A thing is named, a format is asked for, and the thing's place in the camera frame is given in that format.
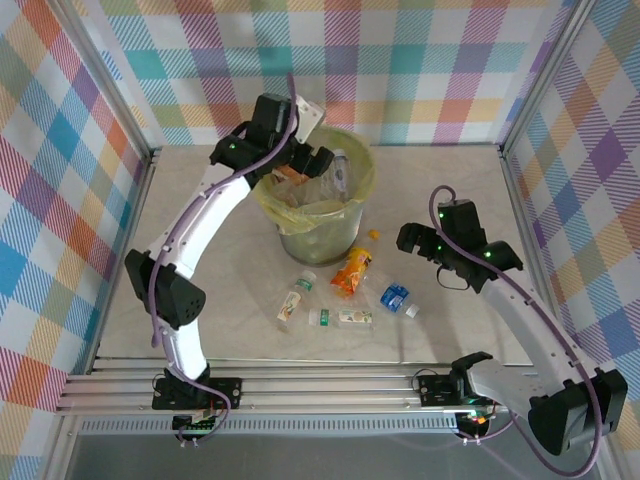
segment plastic bag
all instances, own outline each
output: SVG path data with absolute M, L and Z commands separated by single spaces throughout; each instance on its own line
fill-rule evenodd
M 350 210 L 361 209 L 361 204 L 369 198 L 375 186 L 376 169 L 373 155 L 368 142 L 362 137 L 346 130 L 321 126 L 311 134 L 309 144 L 316 148 L 325 146 L 330 150 L 344 150 L 356 185 L 355 192 L 353 198 L 347 202 L 323 200 L 292 207 L 273 195 L 273 189 L 277 184 L 271 175 L 266 175 L 253 189 L 253 195 L 267 216 L 278 225 L 281 235 L 306 233 L 329 222 L 354 217 Z

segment plaid wall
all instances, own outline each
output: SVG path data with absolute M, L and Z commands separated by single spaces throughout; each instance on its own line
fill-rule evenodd
M 142 163 L 46 1 L 0 5 L 0 479 L 30 479 Z
M 373 143 L 496 142 L 574 2 L 74 0 L 152 145 L 215 143 L 287 71 Z
M 640 472 L 640 0 L 601 0 L 515 149 L 568 331 L 629 383 Z

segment white floor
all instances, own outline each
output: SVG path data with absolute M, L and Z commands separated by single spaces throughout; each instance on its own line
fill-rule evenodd
M 132 247 L 145 250 L 166 228 L 200 179 L 212 149 L 163 149 Z M 419 318 L 397 318 L 374 307 L 372 331 L 311 327 L 306 322 L 288 333 L 279 331 L 271 320 L 275 304 L 303 267 L 284 252 L 273 224 L 249 196 L 221 227 L 193 278 L 207 293 L 199 320 L 205 355 L 449 363 L 484 350 L 504 363 L 529 363 L 502 319 L 473 291 L 444 290 L 436 283 L 435 265 L 395 247 L 402 225 L 429 224 L 429 194 L 444 183 L 457 190 L 458 198 L 476 203 L 489 241 L 505 240 L 523 258 L 495 148 L 375 147 L 374 153 L 378 185 L 365 207 L 360 231 L 382 232 L 383 248 L 373 265 L 412 292 L 421 307 Z M 315 306 L 330 302 L 327 284 L 337 268 L 316 270 L 320 297 Z M 161 356 L 151 348 L 150 338 L 149 316 L 125 273 L 116 287 L 98 354 Z

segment purple cable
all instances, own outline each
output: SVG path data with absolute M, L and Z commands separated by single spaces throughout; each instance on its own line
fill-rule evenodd
M 231 182 L 244 177 L 245 175 L 247 175 L 248 173 L 251 173 L 252 171 L 266 165 L 267 163 L 269 163 L 271 160 L 273 160 L 273 158 L 280 152 L 280 150 L 282 150 L 282 147 L 285 146 L 285 144 L 287 143 L 287 141 L 289 140 L 289 135 L 293 132 L 294 128 L 296 127 L 296 115 L 295 115 L 295 105 L 296 105 L 296 87 L 295 84 L 293 82 L 293 75 L 291 75 L 291 73 L 287 74 L 287 85 L 289 87 L 289 96 L 291 97 L 291 109 L 289 110 L 289 121 L 287 122 L 287 126 L 283 132 L 282 138 L 280 139 L 280 141 L 278 142 L 278 144 L 273 148 L 273 150 L 271 150 L 263 159 L 261 159 L 260 161 L 254 163 L 253 165 L 247 167 L 247 168 L 243 168 L 242 170 L 239 170 L 237 172 L 235 172 L 233 175 L 230 175 L 229 177 L 225 178 L 224 180 L 222 180 L 219 183 L 213 184 L 211 185 L 209 188 L 207 188 L 202 195 L 198 195 L 193 202 L 191 202 L 189 204 L 189 206 L 187 206 L 187 208 L 185 209 L 185 211 L 183 212 L 183 214 L 180 216 L 180 218 L 178 218 L 178 220 L 176 220 L 176 223 L 174 224 L 173 228 L 171 229 L 171 231 L 169 232 L 169 235 L 167 235 L 167 239 L 164 243 L 164 245 L 162 246 L 162 248 L 160 249 L 160 252 L 158 253 L 158 258 L 156 258 L 155 264 L 153 265 L 153 269 L 151 270 L 151 276 L 149 277 L 149 310 L 151 311 L 151 322 L 153 324 L 153 337 L 151 338 L 151 346 L 153 348 L 156 348 L 160 343 L 162 343 L 162 346 L 164 348 L 164 352 L 165 352 L 165 356 L 167 357 L 167 361 L 169 362 L 169 364 L 175 364 L 175 357 L 173 356 L 172 353 L 172 349 L 171 348 L 167 348 L 167 346 L 165 345 L 165 342 L 162 341 L 161 339 L 164 337 L 163 335 L 163 328 L 160 326 L 160 323 L 158 321 L 158 313 L 157 313 L 157 306 L 156 306 L 156 282 L 158 280 L 158 272 L 160 271 L 160 266 L 162 265 L 162 262 L 166 256 L 166 252 L 164 250 L 165 247 L 170 248 L 171 244 L 173 242 L 175 242 L 175 237 L 181 233 L 184 224 L 188 221 L 188 219 L 190 218 L 191 214 L 197 209 L 199 208 L 203 202 L 206 202 L 211 195 L 214 195 L 216 192 L 218 192 L 221 188 L 229 185 Z M 211 437 L 211 434 L 213 432 L 215 432 L 218 428 L 220 428 L 222 426 L 222 424 L 224 423 L 224 421 L 227 419 L 227 416 L 229 415 L 229 411 L 231 410 L 231 401 L 229 400 L 229 397 L 227 397 L 224 393 L 215 390 L 213 388 L 207 387 L 205 385 L 201 385 L 193 380 L 191 380 L 190 378 L 188 378 L 187 376 L 184 375 L 184 373 L 182 373 L 181 371 L 179 371 L 178 369 L 172 369 L 172 373 L 176 374 L 176 376 L 178 376 L 183 382 L 188 383 L 189 385 L 192 385 L 196 388 L 199 388 L 200 390 L 204 390 L 205 392 L 211 393 L 213 395 L 218 396 L 219 398 L 221 398 L 222 400 L 224 400 L 224 403 L 227 407 L 226 412 L 224 417 L 222 418 L 222 420 L 220 422 L 218 422 L 218 424 L 216 425 L 216 427 L 209 432 L 207 435 L 205 435 L 204 437 L 202 437 L 200 439 L 200 443 L 206 441 L 207 439 L 209 439 Z
M 587 461 L 582 467 L 580 467 L 579 469 L 573 472 L 566 472 L 564 470 L 560 470 L 556 466 L 552 465 L 546 458 L 544 458 L 542 453 L 536 448 L 533 441 L 525 434 L 524 430 L 522 430 L 522 428 L 514 421 L 515 415 L 511 413 L 511 417 L 512 417 L 511 419 L 513 423 L 516 424 L 516 428 L 522 434 L 525 441 L 533 451 L 534 455 L 538 458 L 538 460 L 540 460 L 540 462 L 542 462 L 542 464 L 545 467 L 547 467 L 556 475 L 560 475 L 562 477 L 567 477 L 567 478 L 581 477 L 585 475 L 587 472 L 589 472 L 589 470 L 591 470 L 595 465 L 598 459 L 598 453 L 600 451 L 600 442 L 602 440 L 602 412 L 600 411 L 600 403 L 598 402 L 598 396 L 596 395 L 596 391 L 593 388 L 593 384 L 591 383 L 591 378 L 589 378 L 589 374 L 585 370 L 582 363 L 580 363 L 577 355 L 573 351 L 573 348 L 571 348 L 571 345 L 569 345 L 569 343 L 564 339 L 564 337 L 560 333 L 560 330 L 558 329 L 554 321 L 551 318 L 549 318 L 549 316 L 545 313 L 542 307 L 540 307 L 540 305 L 536 303 L 535 299 L 531 295 L 529 295 L 529 293 L 524 288 L 518 285 L 518 283 L 515 280 L 513 280 L 509 275 L 502 272 L 498 268 L 494 267 L 490 263 L 487 263 L 481 258 L 471 255 L 470 253 L 463 250 L 461 247 L 456 245 L 456 243 L 453 240 L 451 240 L 442 231 L 442 228 L 440 227 L 440 224 L 438 223 L 438 220 L 436 218 L 436 213 L 434 209 L 436 195 L 442 190 L 446 190 L 451 194 L 451 200 L 456 199 L 455 190 L 448 185 L 440 185 L 436 187 L 433 190 L 433 192 L 431 192 L 431 196 L 429 197 L 429 216 L 431 217 L 431 222 L 433 223 L 433 226 L 438 232 L 438 235 L 440 236 L 440 238 L 442 238 L 446 242 L 446 244 L 449 245 L 457 253 L 471 260 L 472 262 L 477 263 L 481 267 L 489 269 L 490 271 L 495 273 L 499 278 L 502 278 L 515 291 L 517 291 L 524 298 L 527 304 L 534 309 L 534 311 L 540 316 L 540 318 L 542 318 L 545 325 L 549 328 L 549 330 L 551 330 L 551 333 L 553 333 L 554 337 L 556 337 L 556 339 L 558 340 L 558 342 L 560 343 L 564 351 L 567 353 L 568 357 L 571 359 L 571 361 L 575 365 L 576 370 L 584 380 L 585 386 L 587 387 L 587 391 L 589 392 L 589 400 L 591 401 L 591 405 L 593 406 L 595 433 L 594 433 L 593 446 L 591 447 L 591 453 L 589 454 Z

